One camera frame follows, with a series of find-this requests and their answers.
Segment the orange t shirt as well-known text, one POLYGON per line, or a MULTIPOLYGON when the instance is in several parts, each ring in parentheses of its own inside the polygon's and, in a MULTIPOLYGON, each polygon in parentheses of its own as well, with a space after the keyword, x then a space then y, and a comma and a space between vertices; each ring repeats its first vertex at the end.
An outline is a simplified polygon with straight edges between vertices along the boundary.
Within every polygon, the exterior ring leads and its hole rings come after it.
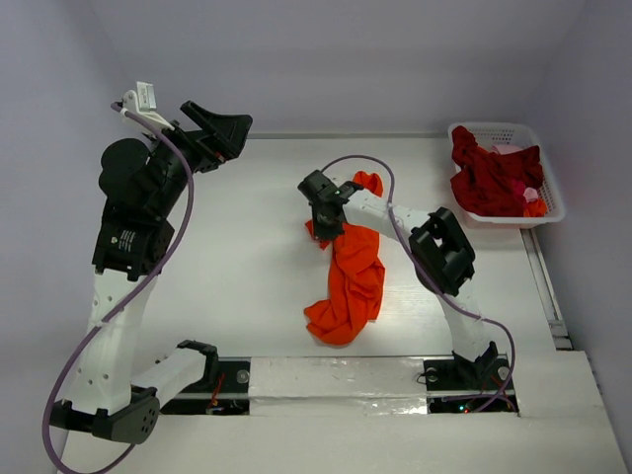
POLYGON ((321 343, 346 346, 377 319, 386 274, 379 245, 377 232, 347 223, 342 235, 320 245, 333 247, 328 297, 306 307, 304 314, 307 330, 321 343))

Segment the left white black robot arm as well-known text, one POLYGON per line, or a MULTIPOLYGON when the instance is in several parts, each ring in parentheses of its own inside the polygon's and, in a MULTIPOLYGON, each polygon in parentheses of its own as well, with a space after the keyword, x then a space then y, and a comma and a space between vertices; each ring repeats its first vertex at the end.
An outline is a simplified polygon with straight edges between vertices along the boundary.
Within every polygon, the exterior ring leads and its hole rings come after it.
POLYGON ((214 114, 192 101, 181 110, 197 129, 154 120, 149 143, 124 138, 102 154, 99 187, 106 203, 92 258, 90 340, 70 364, 76 372, 69 390, 44 418, 53 427, 138 445, 179 393, 217 384, 216 347, 191 340, 145 372, 132 373, 149 296, 184 237, 169 215, 181 196, 192 194, 194 173, 240 156, 253 124, 249 115, 214 114))

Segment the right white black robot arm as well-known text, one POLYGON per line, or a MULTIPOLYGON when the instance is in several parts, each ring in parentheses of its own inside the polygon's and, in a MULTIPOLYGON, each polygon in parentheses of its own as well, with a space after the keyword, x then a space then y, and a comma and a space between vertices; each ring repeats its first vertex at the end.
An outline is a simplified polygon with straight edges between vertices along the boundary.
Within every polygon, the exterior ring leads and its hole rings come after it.
POLYGON ((306 197, 320 240, 370 230, 403 245, 418 280, 439 301, 452 340, 452 372, 470 390, 484 384, 498 349, 474 294, 475 252, 454 214, 445 207, 424 212, 394 205, 366 187, 335 184, 314 171, 297 186, 306 197))

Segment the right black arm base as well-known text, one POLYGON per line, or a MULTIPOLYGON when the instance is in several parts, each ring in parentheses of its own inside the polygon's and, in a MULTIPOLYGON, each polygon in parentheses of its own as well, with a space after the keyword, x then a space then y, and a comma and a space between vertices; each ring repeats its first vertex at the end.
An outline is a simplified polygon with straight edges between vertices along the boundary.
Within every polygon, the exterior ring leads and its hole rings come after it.
POLYGON ((457 363, 452 358, 431 358, 424 360, 415 381, 426 388, 430 414, 469 414, 497 394, 506 382, 509 368, 509 361, 501 357, 482 379, 467 381, 458 373, 457 363))

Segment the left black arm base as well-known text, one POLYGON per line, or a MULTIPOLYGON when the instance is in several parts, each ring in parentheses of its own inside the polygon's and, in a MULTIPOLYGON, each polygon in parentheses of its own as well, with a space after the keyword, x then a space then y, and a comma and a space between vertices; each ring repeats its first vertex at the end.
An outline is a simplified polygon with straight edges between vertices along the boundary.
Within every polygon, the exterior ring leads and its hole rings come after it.
POLYGON ((241 416, 250 413, 251 360, 223 358, 213 389, 200 385, 187 387, 161 408, 162 415, 180 416, 241 416))

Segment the dark red t shirt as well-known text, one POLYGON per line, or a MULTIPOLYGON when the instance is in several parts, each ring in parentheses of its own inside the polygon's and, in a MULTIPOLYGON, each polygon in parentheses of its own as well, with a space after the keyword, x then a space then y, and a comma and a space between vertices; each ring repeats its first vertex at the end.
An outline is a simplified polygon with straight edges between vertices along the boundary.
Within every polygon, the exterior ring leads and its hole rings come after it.
POLYGON ((544 182, 539 146, 509 154, 488 151, 462 125, 451 138, 451 158, 460 171, 450 185, 465 211, 483 217, 524 217, 526 203, 542 198, 538 193, 544 182))

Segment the white plastic basket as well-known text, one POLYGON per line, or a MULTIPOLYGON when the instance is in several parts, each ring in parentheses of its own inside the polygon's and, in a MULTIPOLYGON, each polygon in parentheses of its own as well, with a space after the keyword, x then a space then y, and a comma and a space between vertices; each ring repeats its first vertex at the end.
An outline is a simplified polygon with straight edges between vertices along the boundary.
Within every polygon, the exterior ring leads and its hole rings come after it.
MULTIPOLYGON (((451 133, 458 127, 464 126, 475 137, 478 144, 488 151, 500 154, 513 153, 530 146, 540 147, 540 162, 544 171, 544 182, 538 190, 541 198, 547 204, 548 211, 544 217, 483 217, 465 211, 459 204, 464 220, 470 227, 505 227, 517 229, 534 228, 545 223, 557 223, 566 215, 566 208, 561 193, 554 178, 548 157, 535 133, 526 125, 510 122, 461 122, 454 123, 448 128, 448 138, 453 146, 451 133)), ((460 168, 454 163, 455 175, 460 168)))

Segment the small orange cloth in basket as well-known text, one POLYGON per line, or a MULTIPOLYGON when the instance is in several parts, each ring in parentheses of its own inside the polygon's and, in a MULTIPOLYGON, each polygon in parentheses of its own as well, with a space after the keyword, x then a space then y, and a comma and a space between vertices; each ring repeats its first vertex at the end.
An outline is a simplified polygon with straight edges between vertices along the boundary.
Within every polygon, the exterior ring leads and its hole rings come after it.
POLYGON ((544 199, 538 198, 528 201, 525 205, 523 216, 525 218, 544 217, 548 211, 547 204, 544 199))

